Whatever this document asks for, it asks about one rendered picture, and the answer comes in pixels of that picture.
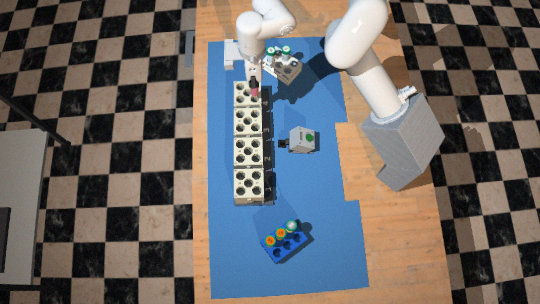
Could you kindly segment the blue tube rack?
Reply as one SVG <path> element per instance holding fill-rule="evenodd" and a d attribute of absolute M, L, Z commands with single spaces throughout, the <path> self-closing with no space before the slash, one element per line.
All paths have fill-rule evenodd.
<path fill-rule="evenodd" d="M 275 237 L 275 231 L 273 231 L 269 235 L 272 235 L 272 236 Z M 293 236 L 294 234 L 296 234 L 296 235 Z M 287 254 L 289 254 L 291 251 L 293 251 L 294 249 L 296 249 L 297 247 L 299 247 L 301 244 L 303 244 L 306 241 L 306 236 L 304 235 L 304 233 L 301 231 L 301 229 L 298 226 L 297 226 L 296 230 L 294 230 L 292 233 L 287 232 L 286 237 L 284 239 L 282 239 L 282 240 L 277 240 L 277 238 L 275 237 L 276 243 L 272 248 L 266 246 L 265 238 L 260 241 L 260 244 L 263 246 L 263 248 L 268 253 L 268 255 L 270 257 L 272 257 L 272 260 L 274 261 L 275 264 L 277 262 L 279 262 Z M 287 242 L 285 242 L 285 241 L 287 241 Z M 299 243 L 297 243 L 297 242 L 299 242 Z"/>

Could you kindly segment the white bucket adapter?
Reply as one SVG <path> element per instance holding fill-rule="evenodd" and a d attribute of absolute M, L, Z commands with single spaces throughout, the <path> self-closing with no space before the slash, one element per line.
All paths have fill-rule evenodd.
<path fill-rule="evenodd" d="M 234 168 L 263 168 L 262 137 L 234 138 Z"/>
<path fill-rule="evenodd" d="M 234 137 L 262 137 L 261 108 L 234 109 Z"/>
<path fill-rule="evenodd" d="M 234 81 L 234 108 L 261 108 L 261 82 L 258 96 L 252 96 L 247 81 Z"/>
<path fill-rule="evenodd" d="M 264 203 L 263 168 L 234 169 L 234 199 L 236 204 Z"/>

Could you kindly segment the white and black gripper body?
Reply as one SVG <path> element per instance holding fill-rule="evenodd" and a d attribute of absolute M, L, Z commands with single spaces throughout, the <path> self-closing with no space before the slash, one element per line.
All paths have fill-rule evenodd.
<path fill-rule="evenodd" d="M 265 54 L 264 54 L 265 55 Z M 251 76 L 256 76 L 256 80 L 258 82 L 262 82 L 263 80 L 263 61 L 262 58 L 264 55 L 255 61 L 255 63 L 251 64 L 248 60 L 244 60 L 245 64 L 245 73 L 246 73 L 246 80 L 249 82 L 251 80 Z M 261 64 L 262 62 L 262 64 Z M 261 76 L 261 65 L 262 65 L 262 76 Z"/>

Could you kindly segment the blue bench mat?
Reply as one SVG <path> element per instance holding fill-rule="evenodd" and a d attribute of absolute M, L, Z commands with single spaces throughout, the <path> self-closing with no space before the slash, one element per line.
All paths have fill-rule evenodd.
<path fill-rule="evenodd" d="M 369 287 L 359 200 L 345 201 L 335 123 L 347 122 L 339 69 L 323 37 L 265 40 L 302 63 L 288 85 L 263 69 L 269 90 L 273 205 L 234 204 L 234 81 L 244 61 L 224 68 L 224 41 L 208 42 L 207 176 L 211 299 Z M 313 154 L 289 153 L 278 140 L 314 130 Z M 276 264 L 260 241 L 293 218 L 307 240 Z"/>

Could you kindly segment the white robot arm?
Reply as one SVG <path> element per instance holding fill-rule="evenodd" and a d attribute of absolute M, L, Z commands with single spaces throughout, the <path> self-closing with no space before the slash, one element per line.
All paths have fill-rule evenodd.
<path fill-rule="evenodd" d="M 399 119 L 409 108 L 408 96 L 416 92 L 414 86 L 398 89 L 371 47 L 387 24 L 389 1 L 349 0 L 344 17 L 332 21 L 325 35 L 327 61 L 345 69 L 374 111 L 371 120 L 377 125 Z M 254 11 L 243 12 L 236 20 L 238 42 L 225 39 L 225 70 L 234 70 L 234 60 L 255 63 L 265 54 L 266 39 L 289 35 L 297 26 L 281 0 L 252 0 L 252 8 Z"/>

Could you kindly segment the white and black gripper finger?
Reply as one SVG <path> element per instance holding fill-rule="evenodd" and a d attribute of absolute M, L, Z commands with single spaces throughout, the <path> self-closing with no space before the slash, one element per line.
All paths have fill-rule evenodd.
<path fill-rule="evenodd" d="M 259 82 L 256 80 L 255 76 L 251 76 L 251 80 L 249 81 L 249 88 L 251 88 L 250 83 L 252 85 L 252 89 L 259 88 Z"/>

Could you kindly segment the white tube rack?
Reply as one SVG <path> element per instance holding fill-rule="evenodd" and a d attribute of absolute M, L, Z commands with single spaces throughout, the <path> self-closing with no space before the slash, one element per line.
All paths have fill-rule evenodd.
<path fill-rule="evenodd" d="M 290 58 L 288 61 L 283 61 L 282 60 L 282 51 L 280 48 L 278 48 L 277 46 L 275 46 L 275 49 L 276 50 L 279 50 L 281 52 L 281 54 L 279 52 L 276 51 L 276 54 L 275 54 L 275 61 L 273 63 L 269 63 L 267 61 L 267 56 L 262 60 L 263 61 L 263 69 L 265 71 L 267 71 L 268 73 L 270 73 L 271 75 L 273 75 L 274 77 L 276 77 L 277 79 L 279 79 L 280 81 L 282 81 L 283 83 L 285 83 L 286 85 L 289 86 L 289 84 L 297 77 L 297 75 L 301 72 L 301 62 L 298 61 L 297 59 L 295 59 L 294 57 L 292 57 L 290 55 Z M 279 55 L 279 56 L 278 56 Z M 291 62 L 292 61 L 292 62 Z M 293 61 L 296 61 L 298 63 L 298 65 L 296 63 L 294 63 Z M 291 62 L 291 63 L 290 63 Z M 282 65 L 282 64 L 283 65 Z M 272 68 L 270 68 L 269 66 L 267 66 L 267 64 L 269 66 L 271 66 Z M 293 65 L 294 66 L 293 66 Z M 275 67 L 276 66 L 276 67 Z M 293 66 L 293 67 L 292 67 Z M 296 67 L 295 67 L 296 66 Z M 285 72 L 285 73 L 284 73 Z M 283 75 L 283 76 L 282 76 Z"/>

